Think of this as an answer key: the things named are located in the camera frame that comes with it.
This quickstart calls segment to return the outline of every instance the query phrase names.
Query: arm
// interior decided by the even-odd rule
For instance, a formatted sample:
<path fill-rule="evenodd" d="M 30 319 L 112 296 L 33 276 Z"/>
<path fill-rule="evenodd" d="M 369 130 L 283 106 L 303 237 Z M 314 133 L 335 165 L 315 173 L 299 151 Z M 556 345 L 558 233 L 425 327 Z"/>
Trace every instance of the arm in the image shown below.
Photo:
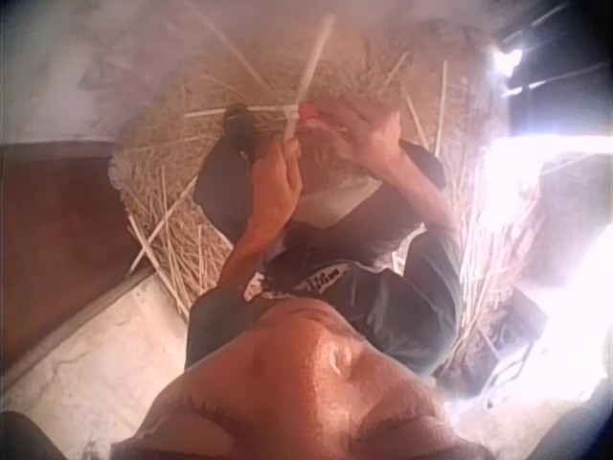
<path fill-rule="evenodd" d="M 317 117 L 306 125 L 326 131 L 339 156 L 396 188 L 427 227 L 454 230 L 443 194 L 398 146 L 398 111 L 355 95 L 318 101 L 315 106 Z"/>
<path fill-rule="evenodd" d="M 445 231 L 455 230 L 455 222 L 443 194 L 408 155 L 398 155 L 393 167 L 379 175 L 404 196 L 427 228 L 435 225 Z"/>
<path fill-rule="evenodd" d="M 242 295 L 266 247 L 291 218 L 302 191 L 298 167 L 300 154 L 300 145 L 295 139 L 283 145 L 276 138 L 267 154 L 253 166 L 251 217 L 244 235 L 221 269 L 219 287 L 231 288 Z"/>

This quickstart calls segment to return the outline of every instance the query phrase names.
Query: man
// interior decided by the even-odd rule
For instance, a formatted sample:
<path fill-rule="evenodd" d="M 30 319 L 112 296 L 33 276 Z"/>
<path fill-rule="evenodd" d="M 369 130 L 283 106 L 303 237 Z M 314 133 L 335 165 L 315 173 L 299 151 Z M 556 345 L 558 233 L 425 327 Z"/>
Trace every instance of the man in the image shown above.
<path fill-rule="evenodd" d="M 250 115 L 228 110 L 195 199 L 235 246 L 192 308 L 186 372 L 115 458 L 492 458 L 453 432 L 418 377 L 443 361 L 459 319 L 454 222 L 432 182 L 444 185 L 440 164 L 398 146 L 399 115 L 380 103 L 316 107 L 307 125 L 384 185 L 331 228 L 292 222 L 298 142 L 276 139 L 256 160 Z M 404 275 L 375 270 L 420 222 Z M 260 268 L 264 293 L 247 303 Z"/>

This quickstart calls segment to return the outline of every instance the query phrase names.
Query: wooden board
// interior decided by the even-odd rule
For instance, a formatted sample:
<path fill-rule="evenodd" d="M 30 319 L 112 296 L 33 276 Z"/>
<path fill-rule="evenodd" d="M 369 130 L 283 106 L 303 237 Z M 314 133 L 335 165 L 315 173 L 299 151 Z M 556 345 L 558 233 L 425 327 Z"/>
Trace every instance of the wooden board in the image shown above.
<path fill-rule="evenodd" d="M 3 371 L 121 283 L 138 251 L 107 178 L 112 145 L 71 143 L 69 154 L 64 147 L 3 149 Z"/>

